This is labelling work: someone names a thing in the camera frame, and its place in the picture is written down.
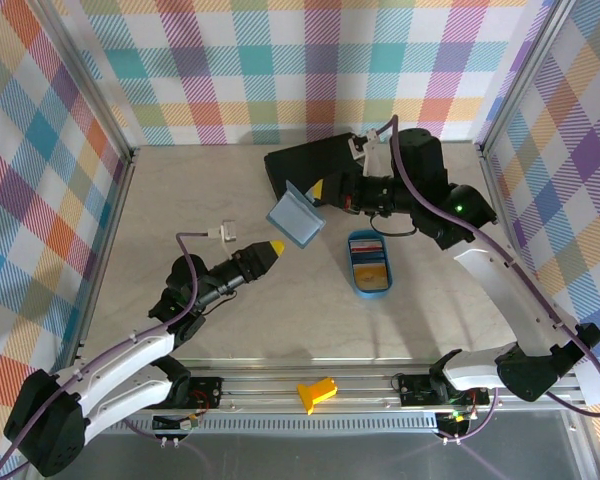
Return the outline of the black arm base board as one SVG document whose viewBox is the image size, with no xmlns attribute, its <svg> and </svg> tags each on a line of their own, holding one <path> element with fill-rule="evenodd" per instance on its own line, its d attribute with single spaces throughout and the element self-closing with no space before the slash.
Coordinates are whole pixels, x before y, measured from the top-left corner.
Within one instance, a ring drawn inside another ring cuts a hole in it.
<svg viewBox="0 0 600 480">
<path fill-rule="evenodd" d="M 399 395 L 402 407 L 445 406 L 472 407 L 487 406 L 490 397 L 481 389 L 460 391 L 446 380 L 429 375 L 397 373 L 391 377 L 391 388 Z"/>
<path fill-rule="evenodd" d="M 222 398 L 222 387 L 221 377 L 191 377 L 186 407 L 198 410 L 217 409 Z"/>
</svg>

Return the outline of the small circuit board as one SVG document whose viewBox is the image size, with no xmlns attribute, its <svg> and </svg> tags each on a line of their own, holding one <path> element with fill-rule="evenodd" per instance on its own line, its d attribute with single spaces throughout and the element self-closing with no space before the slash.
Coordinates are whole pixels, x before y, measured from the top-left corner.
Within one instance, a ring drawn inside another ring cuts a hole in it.
<svg viewBox="0 0 600 480">
<path fill-rule="evenodd" d="M 437 413 L 437 435 L 441 438 L 464 436 L 471 431 L 471 424 L 476 419 L 476 415 L 465 412 Z"/>
<path fill-rule="evenodd" d="M 196 414 L 186 416 L 153 415 L 151 425 L 153 430 L 189 431 L 198 427 L 199 416 Z"/>
</svg>

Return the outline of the aluminium frame post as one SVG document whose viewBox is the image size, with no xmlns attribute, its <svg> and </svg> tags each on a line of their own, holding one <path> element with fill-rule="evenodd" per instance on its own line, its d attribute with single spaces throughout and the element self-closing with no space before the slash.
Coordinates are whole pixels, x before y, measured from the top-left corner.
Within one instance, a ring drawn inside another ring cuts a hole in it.
<svg viewBox="0 0 600 480">
<path fill-rule="evenodd" d="M 576 2 L 527 1 L 470 130 L 478 152 L 489 151 L 504 132 Z"/>
<path fill-rule="evenodd" d="M 84 95 L 103 130 L 121 153 L 127 164 L 133 162 L 134 148 L 127 141 L 109 108 L 103 93 L 87 67 L 80 49 L 66 29 L 51 0 L 27 0 L 42 27 L 57 49 L 78 90 Z"/>
</svg>

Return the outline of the aluminium side rail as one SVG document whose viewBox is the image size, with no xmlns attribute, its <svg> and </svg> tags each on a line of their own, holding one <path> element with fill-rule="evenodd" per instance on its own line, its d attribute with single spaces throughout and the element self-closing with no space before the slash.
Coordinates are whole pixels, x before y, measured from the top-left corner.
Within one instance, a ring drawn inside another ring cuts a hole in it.
<svg viewBox="0 0 600 480">
<path fill-rule="evenodd" d="M 120 183 L 115 192 L 115 196 L 113 197 L 110 215 L 106 224 L 106 229 L 104 230 L 102 248 L 95 263 L 93 281 L 87 291 L 88 296 L 86 297 L 86 303 L 81 310 L 81 314 L 78 318 L 78 323 L 72 337 L 71 347 L 68 351 L 68 361 L 70 363 L 72 363 L 80 355 L 81 349 L 83 348 L 88 336 L 89 328 L 95 314 L 98 297 L 106 274 L 106 269 L 111 257 L 115 237 L 119 228 L 122 212 L 135 172 L 139 152 L 139 148 L 132 148 L 129 152 L 129 155 L 124 160 L 124 167 L 122 169 Z"/>
<path fill-rule="evenodd" d="M 512 288 L 512 300 L 505 303 L 505 319 L 517 339 L 518 346 L 530 357 L 548 356 L 554 346 L 562 347 L 570 341 L 564 332 L 566 326 L 574 329 L 577 322 L 542 288 L 525 265 L 518 251 L 518 241 L 510 225 L 503 190 L 497 181 L 495 168 L 488 156 L 481 151 L 480 167 L 485 179 L 493 209 L 497 214 L 497 223 L 502 233 L 503 249 L 513 258 L 510 280 L 503 280 L 503 286 Z"/>
</svg>

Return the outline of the yellow plastic bracket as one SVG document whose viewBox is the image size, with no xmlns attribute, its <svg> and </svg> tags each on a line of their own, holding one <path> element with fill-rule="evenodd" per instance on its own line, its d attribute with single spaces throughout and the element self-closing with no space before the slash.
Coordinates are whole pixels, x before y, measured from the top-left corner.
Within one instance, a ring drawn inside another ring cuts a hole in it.
<svg viewBox="0 0 600 480">
<path fill-rule="evenodd" d="M 332 398 L 337 391 L 338 387 L 330 377 L 311 385 L 297 385 L 297 392 L 307 415 L 312 415 L 317 404 Z"/>
</svg>

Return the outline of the blue oval card tray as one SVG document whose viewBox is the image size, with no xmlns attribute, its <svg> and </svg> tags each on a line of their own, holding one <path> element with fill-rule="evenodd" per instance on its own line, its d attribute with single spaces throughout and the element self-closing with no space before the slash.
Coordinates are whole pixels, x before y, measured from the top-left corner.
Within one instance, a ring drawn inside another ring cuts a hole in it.
<svg viewBox="0 0 600 480">
<path fill-rule="evenodd" d="M 383 252 L 386 257 L 386 262 L 384 264 L 387 267 L 388 275 L 389 275 L 389 288 L 388 289 L 386 289 L 384 291 L 364 292 L 364 291 L 359 290 L 356 287 L 355 282 L 354 282 L 354 274 L 353 274 L 353 266 L 354 265 L 351 263 L 351 254 L 353 252 L 351 252 L 350 246 L 349 246 L 349 242 L 354 239 L 378 239 L 383 242 L 384 250 L 381 252 Z M 352 288 L 356 292 L 356 294 L 359 295 L 361 298 L 365 298 L 365 299 L 378 299 L 378 298 L 384 297 L 389 292 L 389 290 L 391 289 L 391 287 L 393 285 L 393 276 L 392 276 L 391 266 L 390 266 L 390 262 L 389 262 L 388 249 L 387 249 L 384 238 L 380 234 L 376 233 L 374 230 L 354 231 L 348 237 L 347 252 L 348 252 L 348 257 L 349 257 L 349 268 L 350 268 L 350 272 L 351 272 L 351 284 L 352 284 Z"/>
</svg>

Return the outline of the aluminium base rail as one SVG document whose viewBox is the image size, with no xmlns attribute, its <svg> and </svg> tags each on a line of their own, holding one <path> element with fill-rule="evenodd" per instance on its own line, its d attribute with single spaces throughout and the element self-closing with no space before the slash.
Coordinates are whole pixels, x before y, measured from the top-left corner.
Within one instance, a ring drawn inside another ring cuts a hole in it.
<svg viewBox="0 0 600 480">
<path fill-rule="evenodd" d="M 316 414 L 373 413 L 384 410 L 422 410 L 430 412 L 464 411 L 470 407 L 402 407 L 399 395 L 391 388 L 397 373 L 428 375 L 422 365 L 242 365 L 196 363 L 191 377 L 221 377 L 222 398 L 217 412 L 301 414 L 305 411 L 297 392 L 298 384 L 311 385 L 333 378 L 338 391 L 319 403 Z"/>
</svg>

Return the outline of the perforated metal strip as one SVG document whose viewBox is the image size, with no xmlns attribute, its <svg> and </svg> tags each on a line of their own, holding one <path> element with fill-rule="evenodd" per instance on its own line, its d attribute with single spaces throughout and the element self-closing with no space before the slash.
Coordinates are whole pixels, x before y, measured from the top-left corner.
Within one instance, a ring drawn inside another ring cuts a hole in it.
<svg viewBox="0 0 600 480">
<path fill-rule="evenodd" d="M 436 415 L 427 412 L 398 412 L 371 414 L 221 414 L 210 415 L 192 422 L 184 435 L 193 433 L 248 434 L 329 434 L 358 433 L 437 433 Z"/>
</svg>

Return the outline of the black ribbed carrying case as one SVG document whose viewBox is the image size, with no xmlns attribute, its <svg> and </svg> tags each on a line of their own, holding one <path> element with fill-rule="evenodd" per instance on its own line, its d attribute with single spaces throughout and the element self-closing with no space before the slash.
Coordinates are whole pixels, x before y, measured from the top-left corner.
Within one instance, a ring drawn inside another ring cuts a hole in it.
<svg viewBox="0 0 600 480">
<path fill-rule="evenodd" d="M 321 195 L 312 200 L 313 205 L 335 206 L 341 176 L 362 173 L 349 146 L 352 137 L 345 133 L 268 153 L 264 166 L 276 200 L 285 194 L 288 182 L 306 194 L 322 181 Z"/>
</svg>

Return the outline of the blue card holder wallet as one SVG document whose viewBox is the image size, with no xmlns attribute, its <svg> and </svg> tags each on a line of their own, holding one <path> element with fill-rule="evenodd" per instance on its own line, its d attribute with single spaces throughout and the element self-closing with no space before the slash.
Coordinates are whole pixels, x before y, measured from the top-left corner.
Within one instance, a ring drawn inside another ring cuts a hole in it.
<svg viewBox="0 0 600 480">
<path fill-rule="evenodd" d="M 306 248 L 326 225 L 326 219 L 309 198 L 289 181 L 266 219 L 301 249 Z"/>
</svg>

